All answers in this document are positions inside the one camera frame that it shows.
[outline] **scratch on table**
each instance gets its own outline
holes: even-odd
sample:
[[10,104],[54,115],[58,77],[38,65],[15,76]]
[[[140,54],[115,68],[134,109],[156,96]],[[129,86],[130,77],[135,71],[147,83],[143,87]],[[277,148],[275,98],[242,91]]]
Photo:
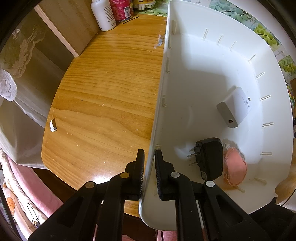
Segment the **scratch on table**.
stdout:
[[158,44],[154,45],[154,48],[156,49],[157,47],[159,47],[160,45],[162,45],[164,43],[165,40],[165,35],[158,35]]

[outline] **pink blanket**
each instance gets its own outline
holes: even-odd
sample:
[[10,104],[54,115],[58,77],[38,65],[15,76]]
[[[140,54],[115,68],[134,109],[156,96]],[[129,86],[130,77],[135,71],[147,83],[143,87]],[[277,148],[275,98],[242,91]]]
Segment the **pink blanket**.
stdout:
[[32,168],[16,164],[8,156],[7,159],[24,193],[49,218],[63,202],[49,190]]
[[[157,241],[162,241],[160,230],[157,232]],[[163,231],[163,241],[177,241],[177,232]]]

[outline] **wooden table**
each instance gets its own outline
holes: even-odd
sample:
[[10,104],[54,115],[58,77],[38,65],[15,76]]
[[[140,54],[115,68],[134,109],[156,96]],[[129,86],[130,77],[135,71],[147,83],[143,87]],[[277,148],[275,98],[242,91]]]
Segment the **wooden table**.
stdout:
[[[166,18],[139,15],[97,34],[74,58],[54,97],[47,119],[42,160],[60,179],[79,189],[124,171],[137,150],[147,159]],[[57,131],[49,122],[55,119]],[[139,216],[138,202],[125,213]]]
[[[290,167],[290,172],[288,177],[283,180],[275,189],[276,194],[278,195],[277,203],[282,203],[283,201],[286,201],[290,195],[293,193],[293,191],[296,188],[296,138],[294,138],[293,142],[293,155],[292,155],[292,162]],[[287,202],[284,207],[294,209],[296,210],[296,203],[289,204]]]

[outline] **red can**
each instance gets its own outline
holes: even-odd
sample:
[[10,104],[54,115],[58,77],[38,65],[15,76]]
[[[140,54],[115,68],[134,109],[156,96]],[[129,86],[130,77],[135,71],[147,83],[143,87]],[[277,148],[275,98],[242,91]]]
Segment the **red can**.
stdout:
[[110,0],[116,22],[128,20],[134,16],[133,0]]

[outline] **power adapter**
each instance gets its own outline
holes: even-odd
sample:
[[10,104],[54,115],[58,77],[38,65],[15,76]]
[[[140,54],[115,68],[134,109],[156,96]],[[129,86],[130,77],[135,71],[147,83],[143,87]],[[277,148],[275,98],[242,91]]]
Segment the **power adapter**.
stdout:
[[222,175],[223,171],[223,147],[219,138],[212,137],[197,141],[194,153],[187,157],[195,156],[195,163],[200,167],[200,174],[203,180],[213,181]]
[[237,87],[217,105],[217,109],[228,127],[235,128],[251,111],[251,99],[247,98],[242,88]]

